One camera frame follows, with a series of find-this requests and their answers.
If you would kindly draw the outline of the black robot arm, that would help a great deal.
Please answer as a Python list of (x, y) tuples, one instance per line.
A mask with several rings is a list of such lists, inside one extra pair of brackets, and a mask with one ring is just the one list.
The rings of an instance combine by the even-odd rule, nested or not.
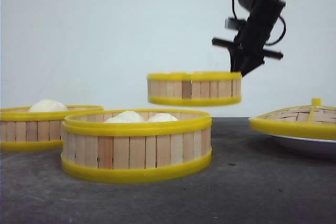
[(227, 48), (230, 54), (231, 72), (242, 76), (263, 65), (264, 58), (282, 59), (283, 54), (266, 50), (271, 46), (269, 38), (277, 20), (283, 20), (281, 12), (286, 3), (282, 0), (238, 0), (249, 11), (246, 20), (237, 16), (225, 20), (225, 28), (237, 31), (233, 41), (213, 38), (214, 46)]

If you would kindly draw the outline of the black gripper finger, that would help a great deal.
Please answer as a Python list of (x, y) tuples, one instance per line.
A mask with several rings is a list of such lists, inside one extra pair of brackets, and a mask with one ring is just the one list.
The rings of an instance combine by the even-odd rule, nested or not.
[(230, 71), (241, 72), (243, 57), (239, 50), (230, 50)]
[(241, 60), (240, 72), (242, 77), (264, 64), (264, 59), (260, 57), (253, 58), (243, 56)]

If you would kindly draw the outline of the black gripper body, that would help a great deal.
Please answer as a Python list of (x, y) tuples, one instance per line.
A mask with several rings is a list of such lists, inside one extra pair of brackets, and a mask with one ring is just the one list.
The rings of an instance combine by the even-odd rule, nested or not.
[(285, 2), (281, 0), (256, 0), (234, 41), (213, 38), (212, 44), (228, 51), (239, 50), (242, 56), (282, 59), (284, 55), (281, 52), (266, 50), (264, 46), (284, 6)]

